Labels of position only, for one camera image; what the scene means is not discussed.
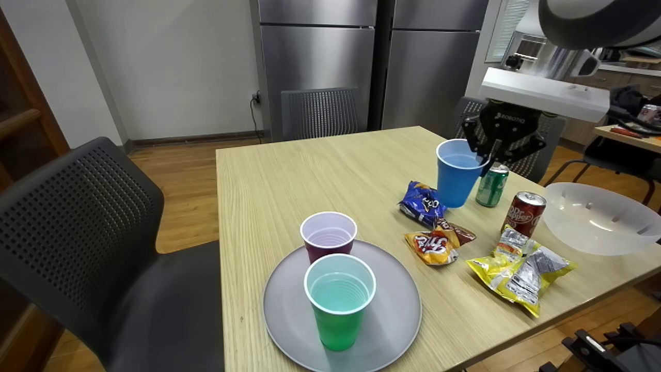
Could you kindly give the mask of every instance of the soda can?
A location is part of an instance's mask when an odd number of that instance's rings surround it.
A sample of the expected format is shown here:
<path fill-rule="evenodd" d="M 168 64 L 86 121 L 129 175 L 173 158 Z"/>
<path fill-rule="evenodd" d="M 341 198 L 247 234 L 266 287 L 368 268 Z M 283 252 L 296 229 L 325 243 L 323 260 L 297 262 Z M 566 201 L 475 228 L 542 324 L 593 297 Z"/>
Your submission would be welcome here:
<path fill-rule="evenodd" d="M 508 217 L 504 220 L 499 231 L 511 225 L 522 235 L 533 235 L 538 222 L 545 210 L 545 198 L 534 192 L 519 192 L 512 198 Z"/>
<path fill-rule="evenodd" d="M 511 175 L 508 166 L 494 163 L 492 169 L 479 180 L 475 201 L 481 206 L 494 210 L 499 202 L 508 175 Z"/>

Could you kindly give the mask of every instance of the chip bag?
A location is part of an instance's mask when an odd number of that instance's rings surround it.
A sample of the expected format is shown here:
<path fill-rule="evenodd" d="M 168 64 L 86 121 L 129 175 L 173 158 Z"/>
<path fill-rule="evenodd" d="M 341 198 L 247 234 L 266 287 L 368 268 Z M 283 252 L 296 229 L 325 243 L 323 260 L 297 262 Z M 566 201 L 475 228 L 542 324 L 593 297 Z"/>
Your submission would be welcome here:
<path fill-rule="evenodd" d="M 399 212 L 423 228 L 434 228 L 446 213 L 446 206 L 437 202 L 434 189 L 422 182 L 409 182 Z"/>
<path fill-rule="evenodd" d="M 446 266 L 457 260 L 457 248 L 473 243 L 475 234 L 439 220 L 429 234 L 412 231 L 405 241 L 426 264 Z"/>
<path fill-rule="evenodd" d="M 512 228 L 501 231 L 494 256 L 470 259 L 468 266 L 483 286 L 534 319 L 542 291 L 572 272 L 567 260 Z"/>

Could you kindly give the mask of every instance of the blue cup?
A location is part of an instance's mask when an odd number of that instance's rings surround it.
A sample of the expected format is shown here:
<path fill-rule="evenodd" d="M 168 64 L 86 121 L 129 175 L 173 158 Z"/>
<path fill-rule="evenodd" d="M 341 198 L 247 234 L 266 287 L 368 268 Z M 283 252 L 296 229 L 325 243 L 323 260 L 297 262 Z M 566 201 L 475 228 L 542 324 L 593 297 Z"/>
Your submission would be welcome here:
<path fill-rule="evenodd" d="M 453 139 L 436 146 L 437 160 L 437 202 L 459 210 L 467 202 L 481 171 L 479 158 L 465 139 Z"/>

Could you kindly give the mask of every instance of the green cup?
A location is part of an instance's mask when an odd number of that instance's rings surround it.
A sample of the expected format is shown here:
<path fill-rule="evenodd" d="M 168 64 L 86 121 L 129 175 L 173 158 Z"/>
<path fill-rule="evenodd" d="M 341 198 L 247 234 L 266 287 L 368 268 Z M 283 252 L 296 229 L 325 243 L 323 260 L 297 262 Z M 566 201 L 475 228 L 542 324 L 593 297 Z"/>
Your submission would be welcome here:
<path fill-rule="evenodd" d="M 308 266 L 304 287 L 323 346 L 330 352 L 352 349 L 376 293 L 372 268 L 358 256 L 329 254 Z"/>

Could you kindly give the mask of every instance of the round tray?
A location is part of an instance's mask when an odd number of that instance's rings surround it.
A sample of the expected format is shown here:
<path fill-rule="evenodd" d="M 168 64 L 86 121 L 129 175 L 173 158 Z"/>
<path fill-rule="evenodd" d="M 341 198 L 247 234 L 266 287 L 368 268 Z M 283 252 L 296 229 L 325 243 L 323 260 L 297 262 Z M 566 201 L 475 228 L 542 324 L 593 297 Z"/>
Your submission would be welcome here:
<path fill-rule="evenodd" d="M 318 340 L 311 306 L 304 291 L 309 266 L 305 248 L 292 252 L 270 276 L 265 291 L 265 319 L 272 343 L 308 370 L 383 370 L 416 342 L 422 324 L 417 287 L 407 268 L 388 252 L 353 243 L 352 254 L 365 260 L 378 290 L 365 308 L 364 329 L 349 352 L 329 352 Z"/>

